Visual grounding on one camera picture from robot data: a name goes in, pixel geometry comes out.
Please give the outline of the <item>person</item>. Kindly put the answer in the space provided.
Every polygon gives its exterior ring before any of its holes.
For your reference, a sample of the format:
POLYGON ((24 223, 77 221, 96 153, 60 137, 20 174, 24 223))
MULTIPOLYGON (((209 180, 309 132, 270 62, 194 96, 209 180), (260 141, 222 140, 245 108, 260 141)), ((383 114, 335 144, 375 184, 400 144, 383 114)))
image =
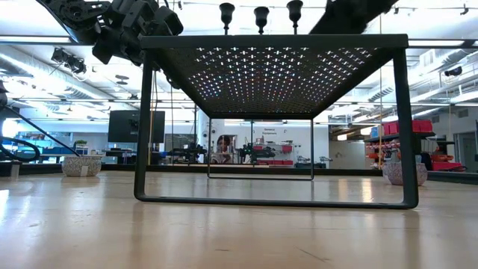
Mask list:
POLYGON ((217 152, 211 155, 212 164, 231 164, 232 155, 229 151, 231 146, 231 137, 228 135, 221 135, 217 139, 217 152))

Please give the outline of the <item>black monitor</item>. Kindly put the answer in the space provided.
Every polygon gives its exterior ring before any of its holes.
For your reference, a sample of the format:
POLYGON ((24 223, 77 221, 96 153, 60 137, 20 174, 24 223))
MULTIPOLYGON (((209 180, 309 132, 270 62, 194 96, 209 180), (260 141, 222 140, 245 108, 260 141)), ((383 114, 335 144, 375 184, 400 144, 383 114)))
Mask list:
MULTIPOLYGON (((165 112, 155 111, 152 115, 152 142, 164 142, 165 112)), ((108 142, 136 143, 140 123, 139 111, 112 111, 108 123, 108 142)))

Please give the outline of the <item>black candle stick holder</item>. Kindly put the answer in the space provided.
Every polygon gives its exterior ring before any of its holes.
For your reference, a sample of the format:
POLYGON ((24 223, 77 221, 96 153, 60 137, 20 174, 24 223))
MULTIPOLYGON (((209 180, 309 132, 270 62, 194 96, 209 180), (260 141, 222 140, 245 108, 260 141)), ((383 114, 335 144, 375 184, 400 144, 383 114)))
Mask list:
POLYGON ((297 35, 298 22, 302 17, 302 7, 302 0, 290 0, 286 5, 289 20, 293 23, 294 35, 297 35))
POLYGON ((219 6, 221 15, 221 22, 223 23, 224 34, 227 35, 229 32, 229 24, 232 21, 232 14, 235 11, 235 6, 231 3, 224 2, 219 6))
POLYGON ((260 6, 254 9, 255 25, 258 27, 258 33, 264 33, 264 27, 267 25, 267 17, 270 11, 268 7, 260 6))

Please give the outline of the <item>black perforated metal shelf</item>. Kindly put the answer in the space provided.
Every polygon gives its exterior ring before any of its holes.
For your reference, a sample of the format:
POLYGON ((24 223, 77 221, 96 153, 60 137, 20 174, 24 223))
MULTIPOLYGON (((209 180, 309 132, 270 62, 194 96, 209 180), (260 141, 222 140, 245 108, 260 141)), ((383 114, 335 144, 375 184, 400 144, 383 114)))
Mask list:
POLYGON ((405 34, 151 36, 143 74, 134 197, 145 192, 153 73, 161 70, 211 119, 313 120, 386 63, 397 89, 403 200, 419 203, 405 34))

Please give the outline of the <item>black aluminium table frame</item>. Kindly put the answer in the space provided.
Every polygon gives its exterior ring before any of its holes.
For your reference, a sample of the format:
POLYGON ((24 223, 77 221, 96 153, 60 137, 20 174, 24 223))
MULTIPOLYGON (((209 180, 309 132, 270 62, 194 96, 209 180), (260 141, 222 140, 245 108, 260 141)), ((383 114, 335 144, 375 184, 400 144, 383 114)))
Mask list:
MULTIPOLYGON (((12 164, 10 162, 0 162, 0 177, 10 176, 12 164)), ((103 164, 101 171, 135 171, 133 164, 103 164)), ((165 173, 202 173, 206 174, 208 168, 205 165, 199 166, 160 166, 151 165, 146 167, 147 172, 165 172, 165 173)), ((20 175, 34 175, 34 174, 49 174, 61 173, 61 164, 22 164, 19 163, 20 175)), ((242 174, 257 174, 257 175, 294 175, 294 176, 309 176, 310 168, 288 168, 288 167, 252 167, 233 165, 212 167, 211 174, 227 174, 227 175, 242 175, 242 174)), ((318 176, 382 176, 380 170, 357 170, 357 169, 315 169, 314 177, 318 176)), ((464 185, 478 186, 478 173, 458 173, 458 172, 443 172, 431 171, 428 172, 428 180, 435 182, 449 182, 464 185)))

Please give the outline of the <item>white candle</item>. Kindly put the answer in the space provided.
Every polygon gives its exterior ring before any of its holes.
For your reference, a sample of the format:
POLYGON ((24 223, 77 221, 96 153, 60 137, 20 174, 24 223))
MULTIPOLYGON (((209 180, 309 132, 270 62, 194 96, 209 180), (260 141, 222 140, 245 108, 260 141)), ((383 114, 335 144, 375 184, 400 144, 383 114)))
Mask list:
POLYGON ((100 156, 67 156, 61 164, 63 173, 70 177, 96 176, 101 168, 100 156))
MULTIPOLYGON (((428 179, 428 171, 425 164, 416 163, 418 186, 423 185, 428 179)), ((403 185, 402 164, 400 162, 388 162, 382 168, 385 180, 392 185, 403 185)))

